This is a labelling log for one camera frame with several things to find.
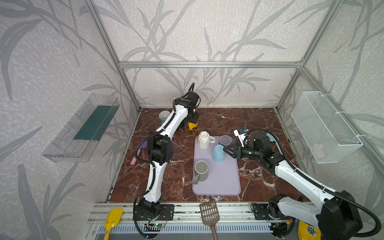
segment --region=slotted scoop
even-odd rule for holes
[[[216,223],[220,220],[215,200],[203,202],[200,204],[200,213],[203,224],[210,227],[214,240],[218,240],[216,232]]]

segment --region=purple tray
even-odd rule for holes
[[[192,190],[197,195],[239,195],[241,191],[237,159],[226,154],[224,161],[214,162],[212,151],[218,144],[220,137],[214,136],[215,143],[211,143],[207,149],[199,147],[199,137],[195,139],[195,164],[204,160],[209,165],[208,178],[204,182],[193,184]]]

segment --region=red marble surface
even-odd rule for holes
[[[130,147],[124,159],[118,180],[114,186],[111,202],[133,202],[136,194],[145,192],[149,164],[130,162],[134,149],[149,131],[155,131],[161,124],[159,113],[164,109],[143,109],[137,123]],[[265,128],[275,133],[290,160],[295,163],[294,155],[281,128],[273,108],[198,108],[199,125],[192,131],[188,126],[176,131],[172,142],[175,154],[168,163],[161,187],[162,202],[201,202],[207,199],[216,201],[268,201],[277,194],[286,194],[297,199],[300,193],[285,180],[273,176],[263,169],[257,160],[238,160],[241,192],[238,196],[196,195],[192,191],[194,141],[201,131],[208,131],[211,136],[233,134],[234,129]]]

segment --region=mug handle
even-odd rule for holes
[[[197,184],[200,180],[200,175],[199,174],[196,174],[196,177],[195,179],[193,180],[193,184]]]

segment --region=wallpaper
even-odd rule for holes
[[[77,239],[137,111],[83,1],[0,0],[0,17],[0,239]],[[91,93],[120,108],[90,160],[43,157]]]
[[[291,68],[129,69],[126,76],[140,106],[170,107],[192,82],[199,106],[274,107],[291,79]]]
[[[318,164],[305,142],[299,128],[291,116],[291,112],[299,101],[303,91],[315,91],[303,76],[299,77],[290,91],[288,98],[279,109],[279,114],[286,126],[286,134],[291,144],[297,149],[296,158],[300,159],[305,171],[316,180],[337,191],[345,190],[352,194],[355,201],[374,212],[384,221],[384,178],[375,170],[371,161],[358,149],[338,163]],[[361,213],[362,232],[374,226],[373,219]],[[384,232],[367,238],[383,239]]]
[[[306,66],[384,157],[384,1],[343,4]]]
[[[331,0],[95,0],[120,61],[299,61]],[[125,69],[143,107],[276,106],[293,70]]]

